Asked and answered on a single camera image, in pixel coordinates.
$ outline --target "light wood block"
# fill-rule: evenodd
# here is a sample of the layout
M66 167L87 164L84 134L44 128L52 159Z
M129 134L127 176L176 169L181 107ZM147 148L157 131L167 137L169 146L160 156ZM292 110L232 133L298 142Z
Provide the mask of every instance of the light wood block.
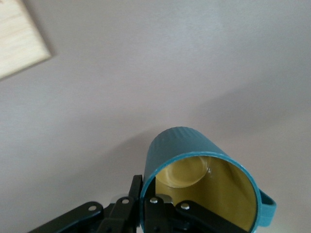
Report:
M50 57L20 0L0 0L0 79Z

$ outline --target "blue mug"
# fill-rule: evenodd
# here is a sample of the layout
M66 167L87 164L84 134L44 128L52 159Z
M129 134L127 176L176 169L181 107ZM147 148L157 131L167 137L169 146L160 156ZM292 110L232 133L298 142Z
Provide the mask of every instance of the blue mug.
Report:
M152 141L141 201L154 179L156 195L171 196L174 205L192 200L250 233L269 226L276 211L276 203L240 163L191 128L171 128Z

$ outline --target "table surface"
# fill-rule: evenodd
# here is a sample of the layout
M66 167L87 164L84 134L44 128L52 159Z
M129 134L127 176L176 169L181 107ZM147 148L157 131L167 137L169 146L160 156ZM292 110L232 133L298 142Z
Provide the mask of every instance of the table surface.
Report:
M107 206L174 126L278 203L258 233L310 230L311 1L25 4L52 58L0 80L0 232Z

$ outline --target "cup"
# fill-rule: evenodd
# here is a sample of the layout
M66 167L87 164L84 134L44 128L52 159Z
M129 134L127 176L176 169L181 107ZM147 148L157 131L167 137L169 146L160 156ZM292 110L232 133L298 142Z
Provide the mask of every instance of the cup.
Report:
M276 210L276 203L258 188L240 163L187 127L168 129L152 141L142 201L154 180L155 194L171 196L174 205L192 200L250 233L258 226L269 226Z

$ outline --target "mug handle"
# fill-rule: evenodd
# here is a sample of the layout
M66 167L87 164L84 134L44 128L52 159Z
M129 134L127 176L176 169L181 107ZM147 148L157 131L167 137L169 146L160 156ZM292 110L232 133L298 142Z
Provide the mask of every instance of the mug handle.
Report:
M276 212L276 202L261 190L259 191L261 196L261 216L259 225L262 227L267 227L272 222Z

